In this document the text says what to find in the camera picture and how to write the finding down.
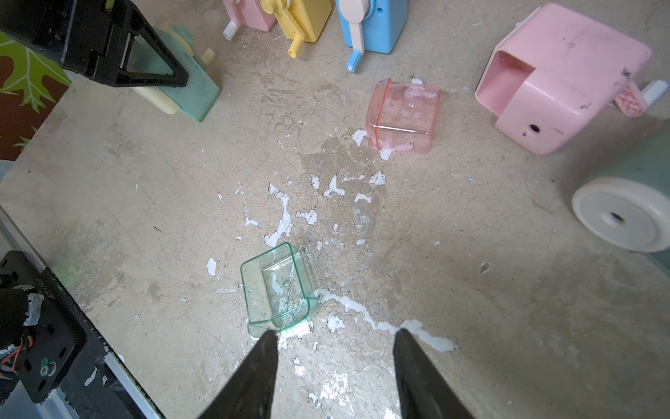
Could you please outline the blue pencil sharpener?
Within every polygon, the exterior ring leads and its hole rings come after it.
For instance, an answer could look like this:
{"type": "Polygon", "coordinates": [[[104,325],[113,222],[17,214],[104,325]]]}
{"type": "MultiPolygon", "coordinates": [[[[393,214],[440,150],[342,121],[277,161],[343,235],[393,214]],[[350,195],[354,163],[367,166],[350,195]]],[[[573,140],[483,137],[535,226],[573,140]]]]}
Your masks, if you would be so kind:
{"type": "Polygon", "coordinates": [[[337,1],[345,45],[352,49],[347,71],[355,73],[366,52],[389,54],[408,19],[408,0],[337,1]]]}

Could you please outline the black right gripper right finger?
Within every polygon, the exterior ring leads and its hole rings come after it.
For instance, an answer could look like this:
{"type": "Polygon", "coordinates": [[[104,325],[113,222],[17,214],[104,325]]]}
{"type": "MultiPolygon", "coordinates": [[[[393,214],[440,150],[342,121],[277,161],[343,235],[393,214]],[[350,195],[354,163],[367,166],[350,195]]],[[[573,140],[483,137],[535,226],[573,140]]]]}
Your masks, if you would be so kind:
{"type": "Polygon", "coordinates": [[[474,418],[406,328],[393,356],[401,418],[474,418]]]}

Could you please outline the pink pencil sharpener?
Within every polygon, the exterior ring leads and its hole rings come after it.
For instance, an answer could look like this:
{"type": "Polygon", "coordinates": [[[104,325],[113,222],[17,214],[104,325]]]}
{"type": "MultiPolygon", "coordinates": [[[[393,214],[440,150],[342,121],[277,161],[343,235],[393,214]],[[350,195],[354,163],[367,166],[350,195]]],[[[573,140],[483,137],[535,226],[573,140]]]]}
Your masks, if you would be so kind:
{"type": "Polygon", "coordinates": [[[223,3],[230,18],[223,30],[223,36],[227,40],[232,40],[243,26],[268,32],[277,23],[273,14],[263,10],[260,0],[224,0],[223,3]]]}
{"type": "Polygon", "coordinates": [[[669,85],[640,89],[651,49],[556,3],[537,8],[493,50],[475,92],[495,127],[536,155],[549,155],[606,106],[642,116],[669,85]]]}

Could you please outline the clear pink tray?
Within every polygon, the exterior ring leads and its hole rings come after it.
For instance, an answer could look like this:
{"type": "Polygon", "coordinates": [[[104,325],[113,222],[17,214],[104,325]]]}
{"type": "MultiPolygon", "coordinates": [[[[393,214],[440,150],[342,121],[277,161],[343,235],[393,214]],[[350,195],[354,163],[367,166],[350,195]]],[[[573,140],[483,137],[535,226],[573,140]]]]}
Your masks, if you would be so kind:
{"type": "Polygon", "coordinates": [[[425,155],[434,139],[441,89],[430,85],[380,81],[366,112],[370,148],[425,155]]]}

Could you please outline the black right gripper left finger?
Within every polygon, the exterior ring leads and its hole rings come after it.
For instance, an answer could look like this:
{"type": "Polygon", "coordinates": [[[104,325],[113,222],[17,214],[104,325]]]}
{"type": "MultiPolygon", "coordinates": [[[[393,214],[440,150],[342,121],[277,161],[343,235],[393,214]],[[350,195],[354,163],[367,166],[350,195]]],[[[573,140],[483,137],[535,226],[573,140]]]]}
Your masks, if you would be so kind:
{"type": "Polygon", "coordinates": [[[277,363],[277,333],[269,330],[199,418],[270,418],[277,363]]]}

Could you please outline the clear green tray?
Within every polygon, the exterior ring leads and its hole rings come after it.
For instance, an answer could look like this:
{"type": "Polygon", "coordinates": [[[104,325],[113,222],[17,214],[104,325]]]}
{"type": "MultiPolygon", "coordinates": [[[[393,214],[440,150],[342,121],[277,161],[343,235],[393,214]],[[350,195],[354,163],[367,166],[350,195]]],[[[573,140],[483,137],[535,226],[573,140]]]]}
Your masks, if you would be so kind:
{"type": "Polygon", "coordinates": [[[240,273],[247,330],[254,339],[293,328],[319,310],[306,258],[288,242],[245,261],[240,273]]]}

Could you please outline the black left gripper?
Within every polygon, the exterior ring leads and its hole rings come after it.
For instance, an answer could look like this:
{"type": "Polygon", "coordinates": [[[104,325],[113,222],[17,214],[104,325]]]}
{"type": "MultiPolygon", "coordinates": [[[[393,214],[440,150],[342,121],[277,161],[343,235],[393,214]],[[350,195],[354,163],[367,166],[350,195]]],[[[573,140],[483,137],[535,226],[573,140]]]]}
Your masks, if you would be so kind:
{"type": "Polygon", "coordinates": [[[1,32],[111,87],[188,82],[188,71],[131,1],[3,1],[1,32]]]}

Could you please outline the yellow pencil sharpener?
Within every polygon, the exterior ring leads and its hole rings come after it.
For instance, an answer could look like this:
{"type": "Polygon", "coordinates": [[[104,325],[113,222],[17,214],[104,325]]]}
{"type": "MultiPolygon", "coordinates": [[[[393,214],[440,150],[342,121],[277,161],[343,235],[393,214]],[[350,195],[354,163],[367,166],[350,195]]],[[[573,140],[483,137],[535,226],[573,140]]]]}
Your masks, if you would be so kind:
{"type": "Polygon", "coordinates": [[[314,44],[319,40],[326,23],[333,12],[332,0],[261,0],[261,7],[273,15],[284,36],[291,40],[288,54],[296,59],[305,43],[314,44]]]}

